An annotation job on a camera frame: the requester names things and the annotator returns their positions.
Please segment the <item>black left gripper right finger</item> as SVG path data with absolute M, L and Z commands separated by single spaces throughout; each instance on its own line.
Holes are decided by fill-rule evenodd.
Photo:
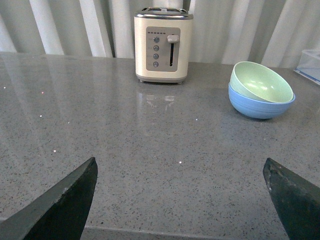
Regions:
M 263 176 L 289 239 L 318 240 L 320 188 L 272 158 L 267 158 Z

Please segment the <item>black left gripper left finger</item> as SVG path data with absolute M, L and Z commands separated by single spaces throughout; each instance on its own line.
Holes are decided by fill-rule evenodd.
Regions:
M 94 157 L 0 224 L 2 240 L 79 240 L 98 177 Z

